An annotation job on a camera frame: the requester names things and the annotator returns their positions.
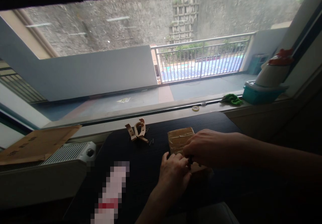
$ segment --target sticker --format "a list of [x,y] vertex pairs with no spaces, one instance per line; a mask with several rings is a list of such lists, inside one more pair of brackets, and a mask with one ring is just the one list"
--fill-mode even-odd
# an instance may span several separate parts
[[127,98],[124,98],[124,99],[119,100],[117,102],[125,103],[125,102],[128,102],[130,99],[131,99],[130,97],[127,97]]

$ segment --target metal railing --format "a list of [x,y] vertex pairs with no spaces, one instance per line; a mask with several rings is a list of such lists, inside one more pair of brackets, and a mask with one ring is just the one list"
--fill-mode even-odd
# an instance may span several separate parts
[[0,82],[27,103],[47,101],[11,67],[0,68]]
[[238,72],[255,33],[151,47],[161,83]]

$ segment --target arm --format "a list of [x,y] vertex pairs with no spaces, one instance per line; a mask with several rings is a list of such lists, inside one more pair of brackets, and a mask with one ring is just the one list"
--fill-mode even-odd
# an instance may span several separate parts
[[322,182],[322,157],[265,143],[241,133],[204,129],[187,142],[185,156],[209,167],[255,166],[295,179]]
[[151,192],[149,199],[136,221],[142,223],[160,223],[168,209],[180,198],[189,183],[191,173],[188,172],[188,159],[180,153],[169,152],[162,157],[159,181]]

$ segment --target green object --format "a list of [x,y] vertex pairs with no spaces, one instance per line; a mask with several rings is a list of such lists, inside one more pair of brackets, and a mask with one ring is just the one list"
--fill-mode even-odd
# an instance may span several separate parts
[[220,102],[225,102],[230,105],[241,105],[243,103],[243,101],[240,100],[235,94],[225,95]]

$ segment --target table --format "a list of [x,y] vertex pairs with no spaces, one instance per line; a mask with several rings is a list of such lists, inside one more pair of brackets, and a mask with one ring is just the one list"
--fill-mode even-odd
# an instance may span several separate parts
[[[139,140],[131,142],[126,129],[109,135],[96,157],[95,166],[88,172],[64,219],[81,222],[89,220],[114,161],[129,161],[129,177],[126,178],[125,193],[122,194],[122,204],[119,205],[121,209],[118,223],[134,223],[157,184],[162,155],[170,151],[167,137],[169,131],[192,127],[195,133],[202,129],[223,133],[241,132],[221,112],[146,124],[146,128],[150,128],[145,138],[154,139],[154,144],[151,146]],[[211,179],[201,182],[199,187],[187,189],[182,199],[171,208],[170,213],[218,203],[256,190],[271,188],[283,182],[273,173],[260,169],[234,168],[213,169],[213,171]]]

